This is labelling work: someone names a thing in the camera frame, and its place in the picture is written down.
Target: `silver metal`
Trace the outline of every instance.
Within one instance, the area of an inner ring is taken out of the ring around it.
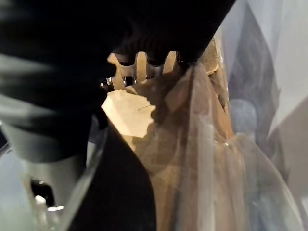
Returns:
[[[132,78],[132,84],[137,82],[137,62],[130,66],[120,65],[121,76],[123,79],[123,83],[125,86],[128,86],[129,83],[127,81],[127,77]]]
[[[164,71],[164,66],[165,66],[165,63],[163,63],[160,66],[154,66],[147,62],[146,63],[146,78],[149,79],[149,78],[161,76]]]
[[[30,178],[41,180],[52,188],[56,206],[66,205],[85,169],[84,158],[80,155],[51,163],[33,163],[26,160],[22,163]]]

